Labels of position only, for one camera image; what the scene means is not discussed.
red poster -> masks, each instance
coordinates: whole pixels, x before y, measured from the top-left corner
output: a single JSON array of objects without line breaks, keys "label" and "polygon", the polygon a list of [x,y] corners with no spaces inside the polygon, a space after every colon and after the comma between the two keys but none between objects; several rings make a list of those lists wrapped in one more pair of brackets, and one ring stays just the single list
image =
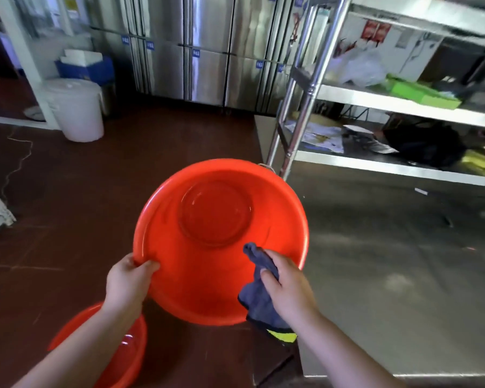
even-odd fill
[{"label": "red poster", "polygon": [[379,26],[379,22],[375,22],[374,20],[367,20],[363,32],[361,33],[361,39],[365,39],[367,41],[371,40],[374,37],[375,31]]},{"label": "red poster", "polygon": [[372,40],[377,43],[383,43],[384,39],[388,35],[388,31],[392,28],[391,24],[388,23],[381,23],[377,30],[375,31],[374,36],[372,37]]}]

blue crate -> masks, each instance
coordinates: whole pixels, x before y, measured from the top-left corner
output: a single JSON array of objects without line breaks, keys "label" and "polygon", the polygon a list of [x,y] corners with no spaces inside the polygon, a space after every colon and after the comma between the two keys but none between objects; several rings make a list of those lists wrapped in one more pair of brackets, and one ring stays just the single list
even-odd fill
[{"label": "blue crate", "polygon": [[87,67],[78,67],[77,65],[63,64],[56,61],[56,68],[59,76],[71,79],[84,79],[97,83],[100,86],[115,81],[115,70],[113,69],[112,59],[104,56],[103,60],[89,65]]}]

blue sticker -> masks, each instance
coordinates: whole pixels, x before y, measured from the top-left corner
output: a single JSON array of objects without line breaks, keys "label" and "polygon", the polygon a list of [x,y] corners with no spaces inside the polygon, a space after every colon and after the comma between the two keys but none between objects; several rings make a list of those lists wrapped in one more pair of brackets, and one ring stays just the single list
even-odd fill
[{"label": "blue sticker", "polygon": [[295,6],[301,8],[304,4],[304,0],[295,0]]}]

forearm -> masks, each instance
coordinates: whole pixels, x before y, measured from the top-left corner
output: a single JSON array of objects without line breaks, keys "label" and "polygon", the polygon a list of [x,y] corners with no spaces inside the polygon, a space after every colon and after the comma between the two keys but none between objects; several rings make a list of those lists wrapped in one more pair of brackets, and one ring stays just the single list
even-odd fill
[{"label": "forearm", "polygon": [[136,316],[99,310],[13,388],[91,388]]},{"label": "forearm", "polygon": [[404,387],[320,313],[312,313],[293,329],[322,362],[335,388]]}]

white trash can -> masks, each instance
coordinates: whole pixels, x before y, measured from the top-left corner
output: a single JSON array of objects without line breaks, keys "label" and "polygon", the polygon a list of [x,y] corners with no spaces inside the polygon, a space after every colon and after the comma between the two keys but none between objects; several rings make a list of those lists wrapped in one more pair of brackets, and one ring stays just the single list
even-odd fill
[{"label": "white trash can", "polygon": [[63,134],[73,142],[92,142],[104,135],[101,87],[89,80],[52,79],[45,83],[48,103]]}]

